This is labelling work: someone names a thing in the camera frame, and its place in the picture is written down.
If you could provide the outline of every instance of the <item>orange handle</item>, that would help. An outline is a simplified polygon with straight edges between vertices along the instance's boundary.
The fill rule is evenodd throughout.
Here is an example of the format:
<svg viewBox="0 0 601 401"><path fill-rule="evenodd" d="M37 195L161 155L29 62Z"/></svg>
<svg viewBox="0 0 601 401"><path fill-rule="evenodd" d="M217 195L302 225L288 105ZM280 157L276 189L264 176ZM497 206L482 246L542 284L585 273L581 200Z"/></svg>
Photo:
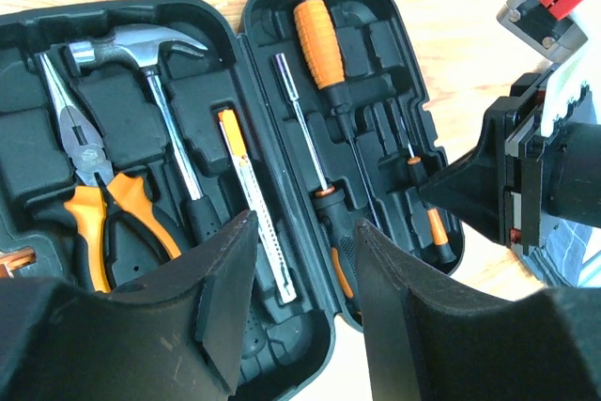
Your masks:
<svg viewBox="0 0 601 401"><path fill-rule="evenodd" d="M152 232L170 258L177 258L181 255L181 251L169 232L154 217L152 202L144 193L144 181L141 177L129 177L119 173L106 189L123 211L127 211Z"/></svg>
<svg viewBox="0 0 601 401"><path fill-rule="evenodd" d="M92 286L97 291L111 291L104 268L102 251L102 231L106 218L106 205L102 199L102 191L98 187L79 185L75 194L65 204L65 209L73 215L77 223L77 232L87 245L87 270Z"/></svg>
<svg viewBox="0 0 601 401"><path fill-rule="evenodd" d="M319 89L345 80L342 56L330 13L323 0L305 0L294 8L294 23L307 65Z"/></svg>
<svg viewBox="0 0 601 401"><path fill-rule="evenodd" d="M434 244L441 246L448 243L449 238L444 230L444 224L440 218L439 211L435 208L431 208L428 210L428 218L430 219L430 226L432 227L432 238L434 239Z"/></svg>
<svg viewBox="0 0 601 401"><path fill-rule="evenodd" d="M350 287L348 283L347 276L345 275L345 271L342 269L342 263L340 262L340 255L338 254L338 250L336 248L331 248L331 260L334 264L334 271L336 271L336 275L338 276L338 281L340 282L340 286L342 287L342 291L345 293L345 296L349 299L352 299L355 294L353 293L353 289Z"/></svg>
<svg viewBox="0 0 601 401"><path fill-rule="evenodd" d="M23 248L13 253L0 252L0 277L12 277L13 271L36 263L36 253L33 248Z"/></svg>

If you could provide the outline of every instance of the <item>tool case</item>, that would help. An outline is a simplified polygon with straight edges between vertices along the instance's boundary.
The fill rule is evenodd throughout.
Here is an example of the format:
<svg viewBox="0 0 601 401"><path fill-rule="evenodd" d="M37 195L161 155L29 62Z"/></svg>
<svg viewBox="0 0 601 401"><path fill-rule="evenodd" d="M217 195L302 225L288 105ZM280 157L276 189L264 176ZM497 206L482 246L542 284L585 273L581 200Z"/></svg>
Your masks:
<svg viewBox="0 0 601 401"><path fill-rule="evenodd" d="M301 0L249 0L238 34L201 0L118 0L24 11L0 18L0 250L32 248L35 262L14 277L53 276L78 284L73 267L77 227L65 210L80 183L60 146L48 93L34 55L48 52L99 129L115 172L141 176L146 194L176 225L182 250L193 246L182 203L186 193L158 107L140 74L117 63L78 71L66 45L106 36L113 27L152 23L204 43L202 58L161 53L162 84L200 185L226 224L247 208L219 128L233 109L265 197L297 298L278 300L259 243L239 387L233 399L283 399L300 391L328 363L333 319L350 312L331 260L327 227L313 208L319 188L309 149L273 57L284 53L327 180L345 194L353 220L368 217L367 195L331 107L314 83L293 21ZM373 186L383 232L404 252L451 273L463 254L460 222L441 211L453 252L439 265L430 223L408 171L408 139L429 175L447 164L418 62L393 0L323 0L331 14L353 99L357 147ZM403 133L398 117L407 126ZM167 261L161 245L122 211L106 220L109 272L122 285Z"/></svg>

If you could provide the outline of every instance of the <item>needle-nose pliers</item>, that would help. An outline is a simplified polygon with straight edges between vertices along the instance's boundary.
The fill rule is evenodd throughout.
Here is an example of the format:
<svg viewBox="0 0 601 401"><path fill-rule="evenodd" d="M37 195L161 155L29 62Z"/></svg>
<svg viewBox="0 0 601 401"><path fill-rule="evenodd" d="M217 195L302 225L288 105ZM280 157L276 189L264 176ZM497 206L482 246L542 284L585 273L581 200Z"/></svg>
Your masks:
<svg viewBox="0 0 601 401"><path fill-rule="evenodd" d="M106 219L102 186L106 187L122 210L152 232L171 259L179 257L181 251L155 218L153 205L144 192L143 179L124 173L114 174L113 164L106 157L99 132L69 94L48 55L40 54L39 63L50 93L62 146L69 155L75 174L83 183L75 188L75 194L64 205L73 215L77 231L84 239L85 258L82 258L82 264L85 271L89 272L91 284L96 291L106 293L111 291L111 286L106 275L102 246Z"/></svg>

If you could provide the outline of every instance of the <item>tool kit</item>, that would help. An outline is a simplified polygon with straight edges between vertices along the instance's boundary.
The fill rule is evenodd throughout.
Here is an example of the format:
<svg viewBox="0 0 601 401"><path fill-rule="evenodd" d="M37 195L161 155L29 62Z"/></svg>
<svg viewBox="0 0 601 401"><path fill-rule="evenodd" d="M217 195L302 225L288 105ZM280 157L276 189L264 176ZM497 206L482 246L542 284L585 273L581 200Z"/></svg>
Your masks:
<svg viewBox="0 0 601 401"><path fill-rule="evenodd" d="M460 222L419 195L447 162L393 0L249 0L238 34L200 0L24 11L0 30L0 276L110 292L254 210L233 399L301 390L336 315L362 330L356 220L458 265Z"/></svg>

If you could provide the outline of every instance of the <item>claw hammer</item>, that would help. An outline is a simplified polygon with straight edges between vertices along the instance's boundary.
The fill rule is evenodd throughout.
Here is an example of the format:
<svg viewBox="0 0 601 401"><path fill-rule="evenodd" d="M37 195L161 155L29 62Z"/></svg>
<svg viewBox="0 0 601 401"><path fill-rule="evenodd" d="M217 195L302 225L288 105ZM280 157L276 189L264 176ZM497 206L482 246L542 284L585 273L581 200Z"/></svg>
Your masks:
<svg viewBox="0 0 601 401"><path fill-rule="evenodd" d="M187 210L194 237L198 242L203 242L217 232L221 227L221 220L210 198L200 187L169 109L159 78L160 48L197 56L202 56L202 52L207 50L207 46L177 30L135 23L117 26L104 38L72 42L69 44L68 56L78 69L95 69L106 63L120 63L144 74L154 101L161 111L177 168L190 196Z"/></svg>

